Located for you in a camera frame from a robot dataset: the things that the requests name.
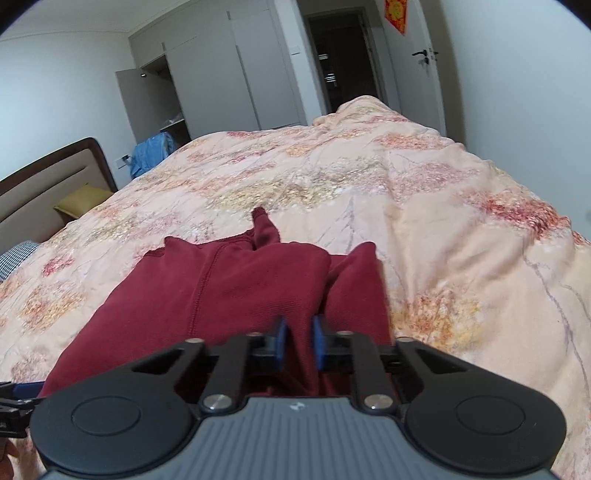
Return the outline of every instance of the pink floral bedspread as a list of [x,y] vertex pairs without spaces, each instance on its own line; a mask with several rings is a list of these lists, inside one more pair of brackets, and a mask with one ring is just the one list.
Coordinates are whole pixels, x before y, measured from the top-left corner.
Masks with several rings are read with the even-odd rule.
[[[590,478],[589,243],[491,162],[371,97],[313,127],[199,138],[70,223],[0,286],[0,378],[45,378],[165,236],[235,235],[258,205],[283,241],[333,254],[376,243],[392,337],[549,395],[569,425],[554,469]],[[16,467],[38,472],[26,452]]]

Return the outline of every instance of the red sweatshirt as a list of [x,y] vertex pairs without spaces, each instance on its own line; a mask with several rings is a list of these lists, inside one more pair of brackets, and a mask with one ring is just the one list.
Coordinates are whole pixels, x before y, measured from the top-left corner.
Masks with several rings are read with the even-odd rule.
[[281,374],[287,387],[269,393],[346,393],[342,377],[316,371],[311,318],[323,313],[334,330],[390,343],[375,245],[329,255],[314,245],[281,243],[262,208],[252,218],[254,228],[242,235],[201,245],[168,237],[146,253],[62,353],[41,394],[187,338],[221,345],[232,335],[264,332],[277,316],[290,327],[291,355]]

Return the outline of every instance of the metal screw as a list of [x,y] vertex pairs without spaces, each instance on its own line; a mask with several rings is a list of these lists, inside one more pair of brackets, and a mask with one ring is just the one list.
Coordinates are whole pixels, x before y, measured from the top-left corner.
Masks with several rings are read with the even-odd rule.
[[387,395],[375,394],[365,397],[363,403],[372,410],[386,410],[394,404],[394,400]]
[[223,394],[209,395],[203,400],[203,406],[212,411],[225,410],[232,406],[232,399]]

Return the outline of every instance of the gray gripper base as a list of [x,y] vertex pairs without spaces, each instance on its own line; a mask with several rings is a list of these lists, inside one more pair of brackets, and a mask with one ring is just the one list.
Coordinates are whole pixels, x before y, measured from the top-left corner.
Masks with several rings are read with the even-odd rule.
[[[46,480],[71,477],[56,471]],[[467,480],[428,460],[395,421],[347,398],[251,398],[211,417],[172,460],[133,480]],[[556,480],[548,471],[519,480]]]

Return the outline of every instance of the human hand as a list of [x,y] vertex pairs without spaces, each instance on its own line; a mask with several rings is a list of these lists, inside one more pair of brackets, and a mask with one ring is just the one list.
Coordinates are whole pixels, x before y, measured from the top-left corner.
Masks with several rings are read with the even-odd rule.
[[18,457],[18,449],[10,440],[6,440],[4,455],[2,460],[0,460],[0,480],[12,480],[12,477],[14,477],[12,462],[8,455],[16,458]]

